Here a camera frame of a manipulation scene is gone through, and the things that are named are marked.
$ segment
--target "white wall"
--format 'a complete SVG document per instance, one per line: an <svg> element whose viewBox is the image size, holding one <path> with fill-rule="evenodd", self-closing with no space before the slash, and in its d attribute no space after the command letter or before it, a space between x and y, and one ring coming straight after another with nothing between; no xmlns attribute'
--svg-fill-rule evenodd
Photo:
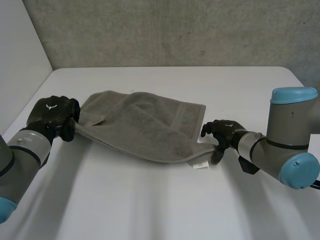
<svg viewBox="0 0 320 240"><path fill-rule="evenodd" d="M0 134L51 72L23 2L0 0Z"/></svg>

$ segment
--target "table surface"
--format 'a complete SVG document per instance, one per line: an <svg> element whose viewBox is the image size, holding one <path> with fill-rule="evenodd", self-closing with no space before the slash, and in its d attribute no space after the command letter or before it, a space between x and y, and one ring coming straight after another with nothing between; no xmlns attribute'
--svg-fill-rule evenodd
<svg viewBox="0 0 320 240"><path fill-rule="evenodd" d="M204 122L229 119L266 134L272 90L301 83L282 67L113 67L54 71L5 132L25 126L51 95L80 104L93 93L149 92L206 105ZM217 143L212 137L199 139ZM309 152L320 159L312 136ZM6 240L318 240L320 191L293 190L242 172L234 150L218 166L157 164L79 135L56 139L17 210Z"/></svg>

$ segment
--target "gray towel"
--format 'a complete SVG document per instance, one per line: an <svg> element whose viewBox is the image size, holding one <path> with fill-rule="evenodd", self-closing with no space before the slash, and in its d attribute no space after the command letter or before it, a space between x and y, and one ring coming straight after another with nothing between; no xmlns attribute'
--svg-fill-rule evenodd
<svg viewBox="0 0 320 240"><path fill-rule="evenodd" d="M206 106L147 92L105 91L81 107L76 131L138 158L190 164L210 160L215 146L197 143Z"/></svg>

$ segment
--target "robotic arm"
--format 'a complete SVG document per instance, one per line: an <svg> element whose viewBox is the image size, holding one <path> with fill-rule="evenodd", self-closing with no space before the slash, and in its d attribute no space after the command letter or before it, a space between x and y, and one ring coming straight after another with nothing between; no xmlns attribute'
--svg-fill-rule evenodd
<svg viewBox="0 0 320 240"><path fill-rule="evenodd" d="M247 131L236 121L215 120L205 124L201 136L218 140L211 158L216 165L227 148L236 149L244 172L259 169L293 189L317 188L318 160L308 153L311 134L320 133L320 97L311 87L276 88L270 100L266 136Z"/></svg>
<svg viewBox="0 0 320 240"><path fill-rule="evenodd" d="M21 129L6 143L0 136L0 224L17 208L38 170L49 157L54 138L71 141L80 107L75 99L40 99Z"/></svg>
<svg viewBox="0 0 320 240"><path fill-rule="evenodd" d="M218 164L225 150L233 148L246 173L255 174L261 169L291 188L320 189L316 181L319 162L307 153L310 135L320 133L317 91L310 87L277 88L270 102L266 136L247 131L231 120L215 120L203 126L201 136L213 134L219 142L211 163ZM0 136L0 224L17 208L38 170L46 164L53 140L73 140L79 116L75 99L42 98L25 128L8 143Z"/></svg>

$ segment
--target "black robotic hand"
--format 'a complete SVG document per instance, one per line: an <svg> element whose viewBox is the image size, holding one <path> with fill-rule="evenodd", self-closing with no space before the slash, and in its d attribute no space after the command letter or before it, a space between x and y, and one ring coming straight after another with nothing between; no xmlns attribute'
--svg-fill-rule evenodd
<svg viewBox="0 0 320 240"><path fill-rule="evenodd" d="M56 137L70 142L75 136L74 123L79 121L80 106L74 98L51 96L41 98L33 107L24 130L46 136L50 143Z"/></svg>
<svg viewBox="0 0 320 240"><path fill-rule="evenodd" d="M206 134L213 134L213 137L218 140L218 146L211 157L211 163L217 165L223 158L225 150L229 147L237 149L238 142L245 133L247 133L247 130L238 122L232 120L214 120L204 124L201 137L203 138Z"/></svg>

